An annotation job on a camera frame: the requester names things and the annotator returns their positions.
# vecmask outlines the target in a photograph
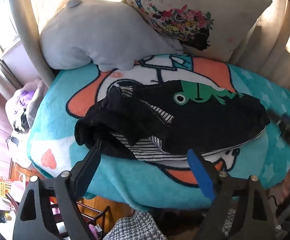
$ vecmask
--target cardboard box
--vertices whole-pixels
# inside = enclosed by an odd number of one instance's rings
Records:
[[[6,197],[7,193],[11,192],[13,180],[0,177],[0,197]]]

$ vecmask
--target turquoise blanket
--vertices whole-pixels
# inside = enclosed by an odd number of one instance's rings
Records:
[[[266,108],[290,115],[290,92],[264,77],[218,61],[180,55],[148,57],[129,71],[101,73],[94,64],[61,71],[37,112],[27,145],[27,155],[46,177],[70,170],[84,158],[88,149],[78,146],[74,125],[87,109],[105,97],[113,85],[154,84],[187,80],[219,86],[260,99]],[[231,176],[259,177],[264,187],[283,180],[290,167],[290,147],[270,124],[263,134],[231,154],[212,156],[218,169]],[[192,209],[210,205],[192,177],[191,171],[137,160],[103,155],[86,197],[100,195],[132,208]]]

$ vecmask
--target flower print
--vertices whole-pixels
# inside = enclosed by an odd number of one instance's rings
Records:
[[[205,19],[203,19],[203,18],[199,18],[198,19],[198,22],[197,22],[197,26],[198,26],[198,28],[205,28],[206,27],[206,21],[205,21]]]
[[[180,31],[185,30],[184,26],[181,25],[181,24],[177,24],[177,28],[178,28]]]
[[[164,17],[169,18],[169,17],[172,16],[172,10],[169,10],[169,11],[163,11],[162,15],[163,15]]]
[[[170,30],[170,31],[173,31],[173,32],[178,31],[178,28],[175,25],[167,25],[166,28],[167,28],[167,30]]]
[[[199,50],[209,47],[209,30],[214,21],[210,12],[191,10],[187,5],[160,11],[151,0],[135,1],[143,18],[158,32],[189,42],[189,46],[198,46]]]

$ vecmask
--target gray plush toy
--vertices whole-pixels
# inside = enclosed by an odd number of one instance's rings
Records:
[[[103,72],[129,70],[151,55],[182,53],[178,40],[157,33],[132,7],[104,0],[69,0],[42,30],[41,49],[54,69],[93,61]]]

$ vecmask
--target window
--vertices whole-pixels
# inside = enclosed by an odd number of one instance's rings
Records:
[[[0,58],[18,41],[18,32],[12,17],[9,0],[0,0]]]

